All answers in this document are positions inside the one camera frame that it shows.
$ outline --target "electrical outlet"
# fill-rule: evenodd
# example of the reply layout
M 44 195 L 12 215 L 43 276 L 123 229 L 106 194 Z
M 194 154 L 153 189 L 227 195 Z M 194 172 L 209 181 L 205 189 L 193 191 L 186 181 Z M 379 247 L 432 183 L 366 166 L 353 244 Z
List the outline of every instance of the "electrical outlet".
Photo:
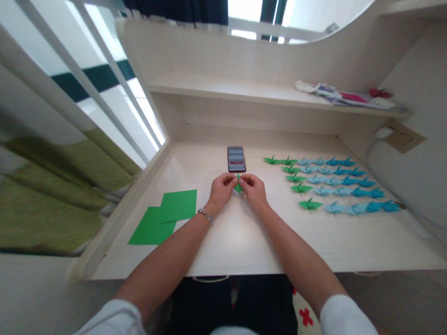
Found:
M 393 131 L 384 141 L 403 154 L 427 139 L 394 119 L 388 119 L 382 127 Z

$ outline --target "white sleeve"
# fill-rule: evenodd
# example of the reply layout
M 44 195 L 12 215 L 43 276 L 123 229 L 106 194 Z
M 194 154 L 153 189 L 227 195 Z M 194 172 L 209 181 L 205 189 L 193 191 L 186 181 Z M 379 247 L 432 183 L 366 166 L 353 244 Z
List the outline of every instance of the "white sleeve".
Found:
M 74 335 L 146 335 L 140 311 L 128 301 L 115 299 L 102 307 Z
M 371 321 L 346 295 L 334 295 L 326 301 L 320 324 L 324 335 L 378 335 Z

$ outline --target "forearm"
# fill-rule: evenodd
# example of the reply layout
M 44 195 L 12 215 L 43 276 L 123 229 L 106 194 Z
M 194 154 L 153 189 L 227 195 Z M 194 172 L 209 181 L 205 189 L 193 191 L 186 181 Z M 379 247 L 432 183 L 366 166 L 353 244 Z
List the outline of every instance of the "forearm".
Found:
M 317 316 L 332 295 L 347 295 L 325 261 L 270 206 L 254 210 L 267 229 L 284 271 Z
M 209 228 L 205 215 L 196 214 L 132 271 L 114 298 L 136 305 L 145 323 L 185 277 Z

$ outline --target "green curtain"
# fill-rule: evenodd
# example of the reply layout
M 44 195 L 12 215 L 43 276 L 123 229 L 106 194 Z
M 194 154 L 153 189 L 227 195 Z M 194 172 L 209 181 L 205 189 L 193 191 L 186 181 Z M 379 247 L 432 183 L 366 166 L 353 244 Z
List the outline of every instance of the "green curtain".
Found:
M 71 100 L 58 109 L 39 90 L 0 64 L 0 250 L 73 255 L 141 169 Z

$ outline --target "silver bracelet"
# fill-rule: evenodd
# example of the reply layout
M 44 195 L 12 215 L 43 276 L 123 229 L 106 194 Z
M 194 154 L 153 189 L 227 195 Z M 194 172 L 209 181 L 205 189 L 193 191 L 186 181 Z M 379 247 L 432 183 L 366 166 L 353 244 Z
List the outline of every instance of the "silver bracelet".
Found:
M 206 218 L 210 221 L 210 223 L 212 224 L 214 222 L 214 218 L 209 215 L 208 213 L 206 213 L 203 208 L 199 208 L 199 210 L 197 211 L 198 213 L 202 213 L 203 215 L 206 216 Z

